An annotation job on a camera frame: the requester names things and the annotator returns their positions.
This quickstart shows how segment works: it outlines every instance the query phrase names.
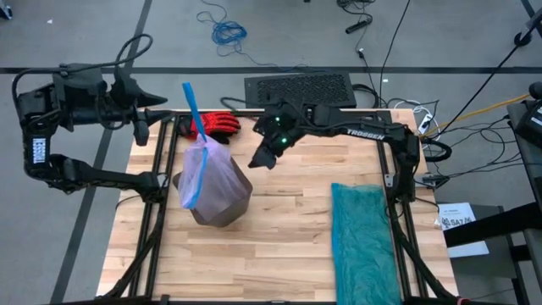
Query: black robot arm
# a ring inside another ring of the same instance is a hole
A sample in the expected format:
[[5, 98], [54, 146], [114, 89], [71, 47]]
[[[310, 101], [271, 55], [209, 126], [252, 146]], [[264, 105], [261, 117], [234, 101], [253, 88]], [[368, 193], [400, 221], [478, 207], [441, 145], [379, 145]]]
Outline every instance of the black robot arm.
[[324, 105], [298, 108], [282, 99], [273, 107], [266, 108], [265, 115], [254, 125], [254, 131], [261, 134], [263, 140], [249, 164], [250, 168], [266, 166], [272, 169], [276, 158], [305, 135], [347, 135], [386, 142], [390, 145], [397, 171], [390, 195], [414, 201], [413, 176], [420, 160], [419, 139], [403, 124], [369, 118], [353, 119], [338, 108]]
[[60, 72], [53, 73], [53, 83], [21, 93], [14, 101], [23, 131], [26, 174], [66, 193], [103, 186], [133, 189], [144, 201], [156, 202], [162, 192], [155, 173], [129, 175], [94, 169], [83, 161], [51, 154], [51, 138], [59, 126], [73, 131], [75, 125], [99, 123], [118, 129], [131, 123], [137, 145], [144, 146], [148, 126], [171, 115], [169, 111], [138, 110], [167, 99], [144, 92], [122, 68], [115, 68], [115, 82], [107, 91], [101, 70], [85, 67], [91, 66], [63, 65]]

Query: red glove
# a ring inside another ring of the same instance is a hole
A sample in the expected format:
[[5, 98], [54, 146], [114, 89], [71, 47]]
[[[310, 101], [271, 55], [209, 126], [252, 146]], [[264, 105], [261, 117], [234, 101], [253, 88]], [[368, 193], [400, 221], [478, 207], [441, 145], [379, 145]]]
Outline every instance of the red glove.
[[[205, 134], [211, 136], [214, 140], [222, 144], [229, 144], [228, 137], [237, 133], [241, 128], [239, 120], [233, 114], [228, 112], [214, 112], [209, 114], [200, 114], [202, 117]], [[196, 122], [191, 115], [180, 118], [179, 135], [189, 139], [197, 138]]]

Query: green towel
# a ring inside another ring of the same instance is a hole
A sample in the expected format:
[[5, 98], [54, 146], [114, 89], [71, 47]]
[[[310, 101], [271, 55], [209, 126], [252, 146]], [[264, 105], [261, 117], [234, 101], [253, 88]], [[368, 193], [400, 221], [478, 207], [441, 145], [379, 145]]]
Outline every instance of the green towel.
[[338, 305], [401, 304], [382, 186], [331, 185]]

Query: wooden table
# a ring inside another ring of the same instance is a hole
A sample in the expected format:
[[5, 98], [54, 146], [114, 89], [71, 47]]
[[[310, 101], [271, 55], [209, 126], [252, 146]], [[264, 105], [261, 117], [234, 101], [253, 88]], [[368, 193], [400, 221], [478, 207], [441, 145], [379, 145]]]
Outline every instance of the wooden table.
[[[416, 129], [412, 110], [391, 110], [391, 114], [395, 122]], [[153, 298], [169, 294], [172, 300], [334, 301], [330, 185], [382, 185], [376, 142], [305, 136], [278, 159], [273, 170], [248, 169], [261, 136], [252, 132], [253, 121], [240, 121], [242, 130], [232, 139], [230, 151], [254, 185], [249, 209], [226, 228], [200, 226], [180, 207], [178, 192], [171, 187]], [[128, 173], [151, 170], [158, 129], [159, 124], [151, 128], [146, 147], [132, 145]], [[182, 170], [183, 152], [190, 144], [179, 140], [174, 174]], [[386, 152], [392, 164], [387, 145]], [[422, 158], [418, 173], [426, 171]], [[133, 195], [123, 191], [120, 199]], [[429, 190], [418, 188], [417, 196], [434, 202]], [[411, 207], [423, 260], [445, 288], [457, 294], [445, 239], [434, 225], [436, 207], [421, 201]], [[135, 256], [142, 213], [139, 198], [119, 206], [97, 295], [112, 288]], [[410, 259], [407, 269], [412, 294], [417, 295]]]

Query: paper sign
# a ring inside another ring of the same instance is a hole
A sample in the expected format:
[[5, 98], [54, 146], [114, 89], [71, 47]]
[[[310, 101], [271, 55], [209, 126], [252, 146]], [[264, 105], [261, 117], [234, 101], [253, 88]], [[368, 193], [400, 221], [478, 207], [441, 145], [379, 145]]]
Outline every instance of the paper sign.
[[[442, 230], [449, 230], [458, 225], [468, 224], [475, 221], [471, 205], [467, 202], [439, 204], [440, 224]], [[448, 248], [450, 258], [463, 258], [475, 255], [489, 254], [485, 241], [477, 241], [467, 245]]]

